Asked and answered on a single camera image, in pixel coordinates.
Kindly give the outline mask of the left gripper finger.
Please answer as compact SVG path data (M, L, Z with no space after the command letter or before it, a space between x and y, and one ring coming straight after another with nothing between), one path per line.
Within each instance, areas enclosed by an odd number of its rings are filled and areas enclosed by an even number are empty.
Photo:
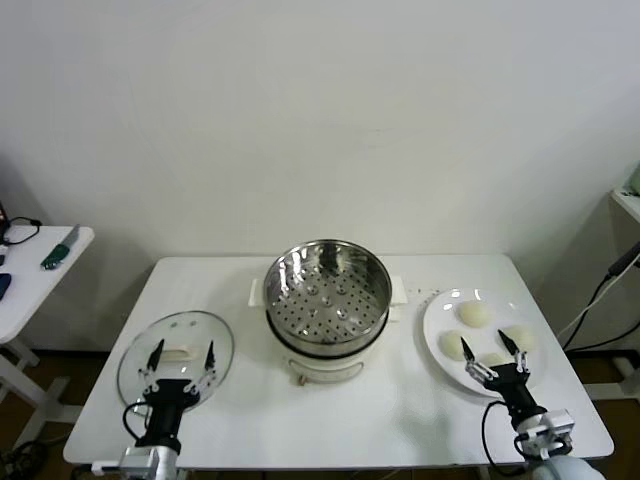
M212 394L215 381L216 357L214 353L214 342L211 341L204 361L204 370L195 383L195 389L197 390L200 400L205 400Z
M146 367L138 370L139 377L143 382L142 395L144 397L159 390L156 380L156 372L163 352L164 343L165 340L161 339L151 352L147 360Z

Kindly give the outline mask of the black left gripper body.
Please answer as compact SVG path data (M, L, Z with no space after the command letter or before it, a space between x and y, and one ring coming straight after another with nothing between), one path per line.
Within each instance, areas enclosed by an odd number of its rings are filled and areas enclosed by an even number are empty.
M179 444L178 432L184 412L201 400L196 387L184 379L161 379L158 390L144 393L145 405L151 409L146 431L137 444Z

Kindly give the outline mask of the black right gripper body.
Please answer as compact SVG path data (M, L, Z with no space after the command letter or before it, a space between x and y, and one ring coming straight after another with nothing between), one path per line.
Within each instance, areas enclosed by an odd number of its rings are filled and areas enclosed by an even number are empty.
M502 397L512 424L521 424L543 414L543 407L536 403L527 388L529 373L519 372L515 364L497 365L492 370L497 376L488 381L488 390Z

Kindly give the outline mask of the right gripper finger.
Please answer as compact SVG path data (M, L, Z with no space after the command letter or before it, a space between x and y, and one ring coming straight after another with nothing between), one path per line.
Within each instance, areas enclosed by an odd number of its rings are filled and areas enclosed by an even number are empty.
M522 351L517 343L502 330L498 330L498 334L507 351L512 355L516 363L516 370L520 373L528 373L527 354Z
M473 354L469 344L466 340L461 337L460 338L463 355L465 359L465 371L480 385L486 387L489 382L493 379L493 371L482 364L481 362L476 360L475 355Z

